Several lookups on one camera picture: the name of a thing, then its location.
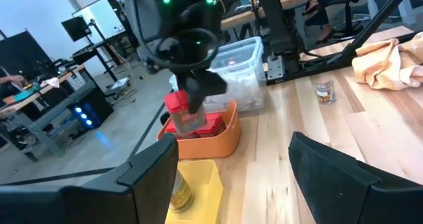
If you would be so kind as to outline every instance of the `yellow tray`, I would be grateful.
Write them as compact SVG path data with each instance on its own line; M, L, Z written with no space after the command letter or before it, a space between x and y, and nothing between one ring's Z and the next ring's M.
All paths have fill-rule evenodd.
M166 224L216 224L223 186L214 161L179 162L178 170L194 191L194 201L186 211L168 210Z

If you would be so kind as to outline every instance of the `office chair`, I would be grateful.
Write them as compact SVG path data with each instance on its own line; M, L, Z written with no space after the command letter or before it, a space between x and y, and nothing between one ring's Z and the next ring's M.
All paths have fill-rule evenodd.
M350 3L357 3L359 0L334 0L329 2L326 7L331 5L345 4L345 22L334 26L335 35L331 38L336 41L344 41L353 39L363 30L361 25L364 19L352 20L351 6Z

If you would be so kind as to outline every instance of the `whiteboard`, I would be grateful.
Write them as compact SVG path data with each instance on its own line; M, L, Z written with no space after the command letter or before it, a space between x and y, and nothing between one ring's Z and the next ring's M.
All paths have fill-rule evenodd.
M87 24L90 23L91 19L94 19L98 29L101 31L106 39L109 39L123 31L124 26L120 22L118 15L113 11L112 6L107 0L98 0L91 5L77 11L72 14L73 17L82 16ZM89 39L92 43L101 42L102 39L100 34L95 30L93 26L90 26L92 34L89 35Z

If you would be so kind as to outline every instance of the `orange bin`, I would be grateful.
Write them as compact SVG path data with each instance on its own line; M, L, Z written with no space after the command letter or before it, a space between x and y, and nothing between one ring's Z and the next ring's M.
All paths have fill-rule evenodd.
M226 130L215 137L179 139L179 159L205 159L227 157L238 146L241 136L241 124L237 112L237 103L232 101L226 111L219 112L226 125ZM165 134L170 120L161 128L157 140Z

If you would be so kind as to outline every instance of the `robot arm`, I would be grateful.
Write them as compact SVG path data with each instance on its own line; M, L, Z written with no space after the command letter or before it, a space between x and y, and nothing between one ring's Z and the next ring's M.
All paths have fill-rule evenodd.
M226 82L207 71L217 55L221 9L217 0L123 0L142 54L176 75L195 113L206 96L226 92Z

